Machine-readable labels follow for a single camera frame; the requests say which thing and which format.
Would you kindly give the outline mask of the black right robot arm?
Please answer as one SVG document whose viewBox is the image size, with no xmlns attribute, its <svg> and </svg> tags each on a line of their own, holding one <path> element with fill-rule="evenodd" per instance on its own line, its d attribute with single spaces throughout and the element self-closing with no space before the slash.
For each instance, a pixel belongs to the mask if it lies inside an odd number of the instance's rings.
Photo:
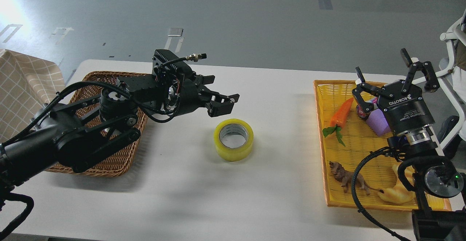
<svg viewBox="0 0 466 241">
<path fill-rule="evenodd" d="M 429 127 L 434 119 L 422 96 L 422 89 L 414 85 L 417 71 L 426 79 L 424 90 L 435 92 L 439 87 L 431 62 L 412 61 L 406 49 L 401 56 L 409 72 L 400 79 L 381 88 L 368 84 L 359 67 L 356 73 L 360 83 L 353 96 L 365 113 L 374 110 L 373 103 L 366 102 L 362 92 L 375 96 L 378 109 L 391 129 L 388 146 L 371 152 L 354 171 L 351 182 L 366 163 L 378 156 L 393 157 L 400 162 L 398 178 L 402 185 L 415 193 L 418 209 L 412 211 L 412 224 L 418 241 L 464 241 L 466 237 L 465 209 L 458 211 L 434 211 L 428 205 L 426 194 L 438 198 L 451 198 L 461 194 L 465 197 L 465 174 L 459 173 L 451 160 L 437 153 L 438 145 L 432 140 Z"/>
</svg>

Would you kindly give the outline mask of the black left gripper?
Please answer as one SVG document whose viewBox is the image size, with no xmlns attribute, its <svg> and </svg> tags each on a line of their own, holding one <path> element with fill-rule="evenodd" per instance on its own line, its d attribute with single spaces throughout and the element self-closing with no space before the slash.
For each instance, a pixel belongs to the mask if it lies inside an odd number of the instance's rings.
<svg viewBox="0 0 466 241">
<path fill-rule="evenodd" d="M 185 115 L 202 107 L 208 110 L 208 115 L 212 118 L 231 114 L 240 94 L 222 95 L 214 91 L 201 91 L 199 94 L 199 86 L 212 84 L 214 80 L 214 75 L 197 75 L 196 72 L 190 78 L 185 78 L 179 104 L 170 116 Z"/>
</svg>

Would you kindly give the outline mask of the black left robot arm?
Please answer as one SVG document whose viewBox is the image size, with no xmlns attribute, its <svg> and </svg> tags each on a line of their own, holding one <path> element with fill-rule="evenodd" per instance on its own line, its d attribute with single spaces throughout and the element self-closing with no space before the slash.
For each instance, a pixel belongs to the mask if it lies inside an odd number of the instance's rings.
<svg viewBox="0 0 466 241">
<path fill-rule="evenodd" d="M 138 111 L 156 123 L 206 108 L 210 117 L 232 112 L 239 94 L 223 95 L 207 88 L 213 75 L 198 75 L 187 61 L 198 62 L 205 53 L 178 57 L 157 49 L 150 74 L 118 77 L 116 84 L 102 81 L 73 83 L 45 104 L 31 123 L 1 144 L 1 206 L 6 201 L 25 203 L 25 209 L 2 231 L 5 239 L 30 215 L 32 197 L 14 193 L 55 163 L 83 173 L 137 141 Z"/>
</svg>

